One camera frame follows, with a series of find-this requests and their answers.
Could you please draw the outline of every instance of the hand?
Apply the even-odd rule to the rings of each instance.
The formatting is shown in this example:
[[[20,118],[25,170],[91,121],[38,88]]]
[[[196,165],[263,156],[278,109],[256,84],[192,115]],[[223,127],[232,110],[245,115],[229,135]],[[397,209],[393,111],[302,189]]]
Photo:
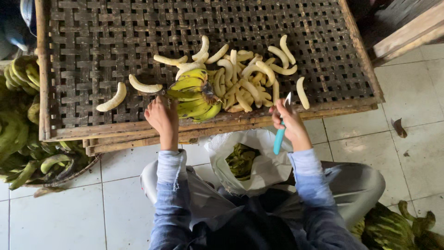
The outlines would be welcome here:
[[[168,108],[168,99],[157,96],[145,110],[145,119],[160,135],[160,150],[178,151],[179,117],[177,101]]]
[[[305,129],[304,123],[298,112],[289,111],[284,107],[285,99],[279,99],[276,106],[271,106],[269,112],[273,113],[273,125],[277,129],[285,130],[285,137],[287,137],[293,144],[293,151],[303,151],[312,148],[310,137]]]

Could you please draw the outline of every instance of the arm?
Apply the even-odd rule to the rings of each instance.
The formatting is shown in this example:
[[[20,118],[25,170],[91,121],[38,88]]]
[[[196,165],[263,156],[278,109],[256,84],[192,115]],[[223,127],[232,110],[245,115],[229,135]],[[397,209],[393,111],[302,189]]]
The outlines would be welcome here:
[[[345,228],[299,114],[288,111],[282,103],[283,99],[278,100],[270,111],[277,109],[282,115],[285,136],[293,144],[294,152],[288,153],[288,157],[293,166],[296,189],[304,202],[303,225],[309,244],[315,249],[367,249]],[[284,128],[277,114],[273,115],[273,123],[277,129]]]
[[[176,103],[170,108],[166,103],[165,98],[157,96],[145,110],[145,118],[160,135],[155,226],[150,249],[162,250],[185,248],[191,236],[186,152],[178,149]]]

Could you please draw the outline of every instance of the white tiled floor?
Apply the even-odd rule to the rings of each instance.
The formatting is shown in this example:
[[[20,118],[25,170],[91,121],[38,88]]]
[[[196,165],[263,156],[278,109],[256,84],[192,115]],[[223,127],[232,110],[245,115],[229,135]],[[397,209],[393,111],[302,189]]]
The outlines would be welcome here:
[[[422,46],[375,71],[386,102],[370,112],[306,121],[314,149],[324,161],[380,170],[387,184],[380,202],[397,211],[395,204],[406,200],[418,216],[432,210],[433,231],[444,234],[444,44]],[[399,118],[405,139],[391,131],[390,120]],[[183,148],[188,165],[218,186],[205,141]],[[0,183],[0,249],[146,249],[154,208],[138,176],[159,150],[107,153],[68,190],[37,199],[33,188],[9,192]]]

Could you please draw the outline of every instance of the denim shirt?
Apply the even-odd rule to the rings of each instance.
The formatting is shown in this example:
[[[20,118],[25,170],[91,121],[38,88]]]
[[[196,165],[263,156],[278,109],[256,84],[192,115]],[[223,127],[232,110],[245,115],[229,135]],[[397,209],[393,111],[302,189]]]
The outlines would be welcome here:
[[[304,202],[304,230],[292,230],[299,250],[365,250],[347,229],[325,180],[321,162],[313,149],[290,152],[296,189]],[[191,240],[190,190],[186,173],[186,152],[160,151],[154,228],[150,249],[186,249]]]

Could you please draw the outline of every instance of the stacked bamboo tray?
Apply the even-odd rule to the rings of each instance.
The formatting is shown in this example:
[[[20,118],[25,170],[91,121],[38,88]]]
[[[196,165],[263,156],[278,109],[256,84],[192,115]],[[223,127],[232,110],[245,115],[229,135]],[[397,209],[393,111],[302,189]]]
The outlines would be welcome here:
[[[40,140],[83,139],[90,155],[159,142],[143,117],[155,96],[133,89],[128,75],[167,88],[178,69],[153,55],[191,58],[203,34],[210,55],[229,44],[265,58],[273,56],[267,47],[287,34],[298,71],[276,77],[280,96],[293,92],[292,104],[305,120],[377,109],[384,101],[345,0],[37,0],[36,12]],[[296,93],[302,76],[308,110]],[[117,82],[127,84],[126,99],[113,110],[97,111]],[[188,140],[271,124],[268,108],[220,112],[201,124],[181,120],[179,136]]]

